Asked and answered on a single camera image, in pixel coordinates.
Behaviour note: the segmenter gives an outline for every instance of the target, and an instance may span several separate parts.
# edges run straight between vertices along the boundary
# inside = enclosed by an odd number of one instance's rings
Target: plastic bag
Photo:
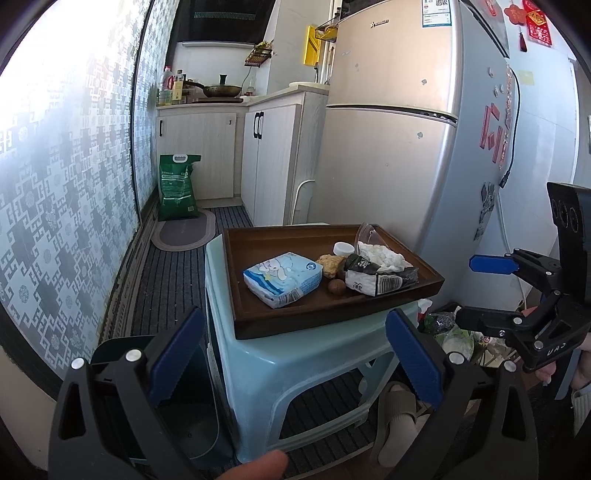
[[[474,353],[474,338],[472,337],[472,333],[462,330],[457,325],[449,332],[437,335],[435,340],[439,342],[445,353],[459,352],[467,360],[472,358],[472,354]]]
[[[191,173],[193,163],[200,161],[201,155],[160,155],[160,191],[159,220],[195,218],[199,216]]]

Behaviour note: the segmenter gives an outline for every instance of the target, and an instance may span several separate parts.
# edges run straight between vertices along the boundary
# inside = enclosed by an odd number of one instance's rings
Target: light blue stool
[[[300,448],[367,420],[370,406],[398,366],[386,338],[389,311],[299,332],[236,340],[221,235],[206,248],[205,288],[207,324],[215,329],[222,372],[211,343],[208,357],[234,430],[239,461],[250,462],[273,449]],[[416,323],[417,302],[401,308]],[[294,398],[355,368],[367,383],[357,408],[306,432],[279,439],[287,407]]]

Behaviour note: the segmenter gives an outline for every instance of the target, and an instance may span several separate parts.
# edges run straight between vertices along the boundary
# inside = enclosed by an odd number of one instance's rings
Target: hand
[[[523,311],[525,316],[528,316],[537,307],[533,307]],[[574,373],[573,380],[570,386],[573,390],[580,390],[591,383],[591,333],[587,334],[584,342],[579,346],[582,351],[581,357],[579,358],[579,364]],[[556,373],[556,362],[546,365],[535,372],[535,376],[538,377],[542,382],[550,383],[552,375]]]
[[[288,461],[285,453],[273,450],[254,462],[228,470],[217,480],[280,480]]]

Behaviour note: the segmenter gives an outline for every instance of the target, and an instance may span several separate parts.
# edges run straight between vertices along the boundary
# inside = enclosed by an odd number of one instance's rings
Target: patterned wall
[[[58,0],[0,76],[0,301],[59,376],[137,229],[129,103],[149,0]]]
[[[156,98],[178,0],[155,0],[139,54],[134,105],[134,171],[140,208],[158,179]]]

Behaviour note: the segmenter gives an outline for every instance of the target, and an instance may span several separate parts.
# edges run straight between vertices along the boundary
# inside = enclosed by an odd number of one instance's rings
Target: frying pan
[[[207,97],[227,97],[227,98],[230,97],[230,98],[233,98],[235,96],[240,95],[240,92],[242,91],[242,87],[234,87],[233,85],[226,85],[226,77],[227,77],[227,75],[220,75],[220,84],[219,85],[213,85],[210,87],[206,87],[205,85],[202,85],[201,83],[196,83],[195,85],[197,85],[199,88],[201,88],[201,90],[203,90],[203,93]]]

